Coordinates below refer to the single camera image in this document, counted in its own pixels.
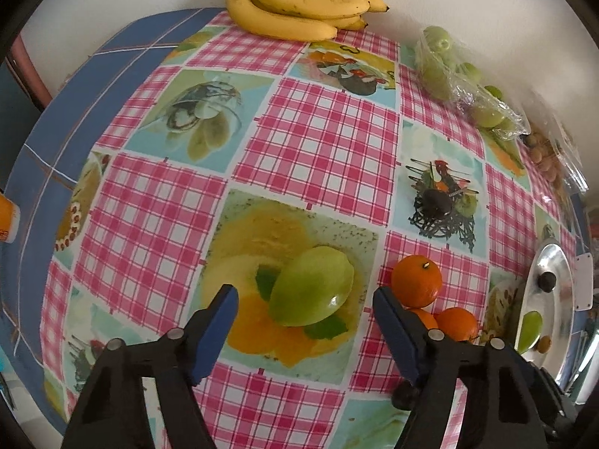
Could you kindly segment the dark plum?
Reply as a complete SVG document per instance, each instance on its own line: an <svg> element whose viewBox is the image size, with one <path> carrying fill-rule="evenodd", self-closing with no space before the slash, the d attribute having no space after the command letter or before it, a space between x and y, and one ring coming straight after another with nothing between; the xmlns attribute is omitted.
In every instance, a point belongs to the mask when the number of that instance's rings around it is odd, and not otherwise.
<svg viewBox="0 0 599 449"><path fill-rule="evenodd" d="M545 271L537 277L537 286L545 293L550 293L556 286L556 276L551 271Z"/></svg>

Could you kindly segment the clear tray of green plums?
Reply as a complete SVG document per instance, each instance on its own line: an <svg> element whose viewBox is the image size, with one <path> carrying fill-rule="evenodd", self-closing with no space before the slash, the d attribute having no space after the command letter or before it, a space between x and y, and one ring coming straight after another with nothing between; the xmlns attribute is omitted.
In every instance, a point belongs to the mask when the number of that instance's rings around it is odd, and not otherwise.
<svg viewBox="0 0 599 449"><path fill-rule="evenodd" d="M492 71L448 30L437 25L421 30L415 68L430 96L458 110L479 130L504 141L531 132L515 85Z"/></svg>

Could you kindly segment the orange plastic cup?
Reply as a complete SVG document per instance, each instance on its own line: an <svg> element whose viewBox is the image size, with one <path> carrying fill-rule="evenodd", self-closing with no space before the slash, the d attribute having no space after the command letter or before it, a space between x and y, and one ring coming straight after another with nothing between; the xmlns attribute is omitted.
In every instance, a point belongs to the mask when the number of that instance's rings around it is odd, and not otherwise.
<svg viewBox="0 0 599 449"><path fill-rule="evenodd" d="M20 207L0 193L0 241L12 243L19 229Z"/></svg>

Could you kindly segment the green mango back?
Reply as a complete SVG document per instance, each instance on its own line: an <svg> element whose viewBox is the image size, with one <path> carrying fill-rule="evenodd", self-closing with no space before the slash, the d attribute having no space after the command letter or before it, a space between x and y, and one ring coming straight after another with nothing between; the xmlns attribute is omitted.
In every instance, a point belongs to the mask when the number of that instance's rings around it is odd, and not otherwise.
<svg viewBox="0 0 599 449"><path fill-rule="evenodd" d="M280 326L309 326L335 313L353 286L354 267L342 251L315 246L280 271L268 302Z"/></svg>

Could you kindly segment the large metal bowl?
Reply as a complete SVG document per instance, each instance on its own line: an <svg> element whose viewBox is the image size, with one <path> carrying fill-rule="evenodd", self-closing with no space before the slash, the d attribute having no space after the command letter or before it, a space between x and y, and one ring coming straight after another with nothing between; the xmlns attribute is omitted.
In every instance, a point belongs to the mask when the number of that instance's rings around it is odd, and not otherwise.
<svg viewBox="0 0 599 449"><path fill-rule="evenodd" d="M537 277L545 272L555 274L557 282L554 290L545 293L537 286ZM507 339L517 350L523 316L532 310L543 317L541 336L550 336L552 344L546 354L539 354L535 346L520 354L527 361L545 369L553 378L562 376L566 354L569 350L574 319L573 274L566 253L553 238L540 243L533 257L527 280L517 290L513 313L507 331Z"/></svg>

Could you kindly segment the mandarin with stem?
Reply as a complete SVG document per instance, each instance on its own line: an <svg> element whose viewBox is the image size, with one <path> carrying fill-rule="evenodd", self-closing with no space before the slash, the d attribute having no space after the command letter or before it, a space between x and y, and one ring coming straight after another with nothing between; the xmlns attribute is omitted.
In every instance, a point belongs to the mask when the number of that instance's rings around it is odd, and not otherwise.
<svg viewBox="0 0 599 449"><path fill-rule="evenodd" d="M472 342L478 335L475 316L461 307L451 307L435 315L439 329L455 342Z"/></svg>

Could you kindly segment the large orange mandarin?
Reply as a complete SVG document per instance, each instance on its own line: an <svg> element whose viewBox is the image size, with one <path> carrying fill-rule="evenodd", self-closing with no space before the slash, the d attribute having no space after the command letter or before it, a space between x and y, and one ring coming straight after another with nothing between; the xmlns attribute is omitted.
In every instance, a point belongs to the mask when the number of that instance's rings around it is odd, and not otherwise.
<svg viewBox="0 0 599 449"><path fill-rule="evenodd" d="M391 291L407 308L425 308L443 287L440 268L426 256L405 256L393 267Z"/></svg>

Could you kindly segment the checkered fruit print tablecloth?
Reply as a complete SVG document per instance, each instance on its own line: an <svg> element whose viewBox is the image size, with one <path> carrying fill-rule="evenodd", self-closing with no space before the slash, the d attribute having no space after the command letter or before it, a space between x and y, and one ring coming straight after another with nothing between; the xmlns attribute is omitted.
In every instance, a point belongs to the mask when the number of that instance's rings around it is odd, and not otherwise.
<svg viewBox="0 0 599 449"><path fill-rule="evenodd" d="M10 171L19 229L1 247L1 345L63 432L115 337L156 339L238 290L194 388L220 448L392 447L407 413L372 308L405 256L500 333L544 237L576 255L562 201L520 144L496 143L419 87L412 53L365 31L262 39L216 8L138 20L51 101ZM330 246L345 303L309 326L268 313L280 271Z"/></svg>

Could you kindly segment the brown kiwi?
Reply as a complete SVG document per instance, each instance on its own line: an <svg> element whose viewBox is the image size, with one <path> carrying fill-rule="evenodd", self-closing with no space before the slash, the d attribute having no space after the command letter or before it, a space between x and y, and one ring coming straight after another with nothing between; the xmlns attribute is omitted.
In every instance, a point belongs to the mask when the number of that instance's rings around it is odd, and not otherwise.
<svg viewBox="0 0 599 449"><path fill-rule="evenodd" d="M541 336L541 338L538 339L538 342L535 346L535 350L539 354L546 354L550 350L551 344L552 339L550 336Z"/></svg>

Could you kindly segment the green mango front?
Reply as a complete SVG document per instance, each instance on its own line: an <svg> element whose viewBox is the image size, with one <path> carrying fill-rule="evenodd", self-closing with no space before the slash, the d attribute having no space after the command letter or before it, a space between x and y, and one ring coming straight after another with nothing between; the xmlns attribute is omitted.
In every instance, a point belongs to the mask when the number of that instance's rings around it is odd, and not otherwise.
<svg viewBox="0 0 599 449"><path fill-rule="evenodd" d="M542 329L543 317L541 313L535 310L527 312L522 319L517 351L523 354L531 350L540 339Z"/></svg>

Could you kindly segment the small back mandarin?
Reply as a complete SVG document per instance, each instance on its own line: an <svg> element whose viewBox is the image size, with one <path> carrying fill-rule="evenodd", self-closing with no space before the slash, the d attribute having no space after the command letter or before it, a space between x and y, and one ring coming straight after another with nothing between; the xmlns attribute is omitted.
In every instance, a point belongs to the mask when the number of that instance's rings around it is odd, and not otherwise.
<svg viewBox="0 0 599 449"><path fill-rule="evenodd" d="M415 314L419 318L419 320L422 322L422 324L425 326L426 329L438 329L439 328L438 322L435 319L435 316L432 315L431 312L425 311L420 308L411 308L411 309L409 309L409 312Z"/></svg>

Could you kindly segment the green mango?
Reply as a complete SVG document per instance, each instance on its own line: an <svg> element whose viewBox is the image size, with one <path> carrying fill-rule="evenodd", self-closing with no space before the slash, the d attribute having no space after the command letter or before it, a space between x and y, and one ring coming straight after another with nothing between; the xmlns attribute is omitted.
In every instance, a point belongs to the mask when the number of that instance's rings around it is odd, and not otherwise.
<svg viewBox="0 0 599 449"><path fill-rule="evenodd" d="M315 246L280 271L268 302L280 326L309 326L335 313L353 286L354 267L342 251Z"/></svg>
<svg viewBox="0 0 599 449"><path fill-rule="evenodd" d="M523 354L531 350L540 339L542 329L543 317L541 313L535 310L527 312L522 319L517 351Z"/></svg>

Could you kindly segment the white power adapter box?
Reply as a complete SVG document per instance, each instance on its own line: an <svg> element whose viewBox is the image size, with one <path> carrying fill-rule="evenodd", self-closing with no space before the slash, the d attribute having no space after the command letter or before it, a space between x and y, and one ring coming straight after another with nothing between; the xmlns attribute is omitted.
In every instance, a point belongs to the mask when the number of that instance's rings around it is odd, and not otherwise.
<svg viewBox="0 0 599 449"><path fill-rule="evenodd" d="M591 253L583 253L574 260L574 305L576 311L586 311L593 306L594 263Z"/></svg>

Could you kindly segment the yellow banana bunch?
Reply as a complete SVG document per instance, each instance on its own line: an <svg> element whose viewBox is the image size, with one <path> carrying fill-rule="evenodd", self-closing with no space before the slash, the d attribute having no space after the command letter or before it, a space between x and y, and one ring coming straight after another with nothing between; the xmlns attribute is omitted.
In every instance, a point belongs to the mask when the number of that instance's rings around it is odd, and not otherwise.
<svg viewBox="0 0 599 449"><path fill-rule="evenodd" d="M385 13L384 0L225 0L231 20L242 30L274 40L315 43L341 30L364 30L367 13Z"/></svg>

